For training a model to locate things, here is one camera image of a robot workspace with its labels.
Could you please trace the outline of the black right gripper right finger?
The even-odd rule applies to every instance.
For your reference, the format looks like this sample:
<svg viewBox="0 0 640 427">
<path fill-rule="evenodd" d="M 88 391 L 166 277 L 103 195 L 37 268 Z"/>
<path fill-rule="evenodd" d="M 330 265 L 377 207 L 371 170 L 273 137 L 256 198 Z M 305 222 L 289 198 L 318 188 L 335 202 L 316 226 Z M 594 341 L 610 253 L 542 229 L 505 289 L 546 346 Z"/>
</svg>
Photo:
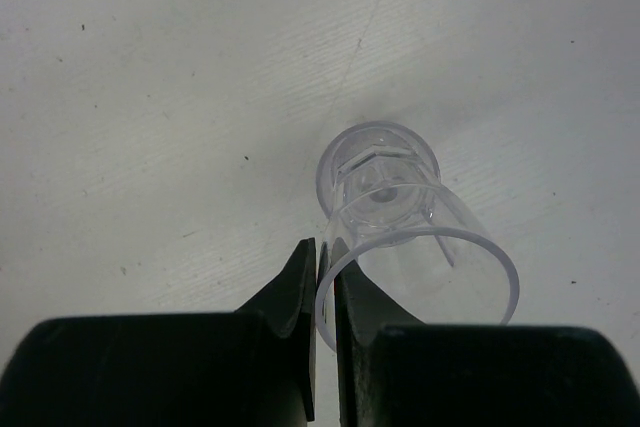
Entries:
<svg viewBox="0 0 640 427">
<path fill-rule="evenodd" d="M 599 332 L 424 324 L 356 262 L 335 285 L 344 426 L 635 426 L 639 391 Z"/>
</svg>

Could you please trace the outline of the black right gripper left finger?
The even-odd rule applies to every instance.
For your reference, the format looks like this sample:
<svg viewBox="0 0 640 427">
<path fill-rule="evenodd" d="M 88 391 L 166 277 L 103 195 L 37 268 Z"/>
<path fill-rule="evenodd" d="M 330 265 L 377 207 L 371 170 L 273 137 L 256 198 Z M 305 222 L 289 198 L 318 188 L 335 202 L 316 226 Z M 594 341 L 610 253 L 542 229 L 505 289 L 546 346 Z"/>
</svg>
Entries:
<svg viewBox="0 0 640 427">
<path fill-rule="evenodd" d="M 316 246 L 231 312 L 65 317 L 9 362 L 13 426 L 305 426 L 315 418 Z"/>
</svg>

